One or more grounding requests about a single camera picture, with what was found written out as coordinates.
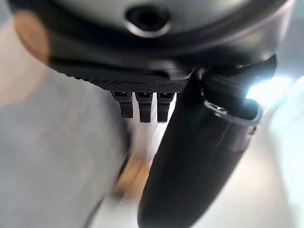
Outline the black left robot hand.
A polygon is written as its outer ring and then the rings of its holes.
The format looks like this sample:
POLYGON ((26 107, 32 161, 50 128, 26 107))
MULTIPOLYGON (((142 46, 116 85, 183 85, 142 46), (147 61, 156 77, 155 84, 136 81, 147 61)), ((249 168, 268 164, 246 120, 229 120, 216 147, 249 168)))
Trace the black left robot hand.
POLYGON ((110 91, 124 118, 168 126, 139 204, 141 228, 189 228, 208 210, 262 117, 246 97, 272 78, 293 0, 10 0, 46 30, 49 67, 110 91))

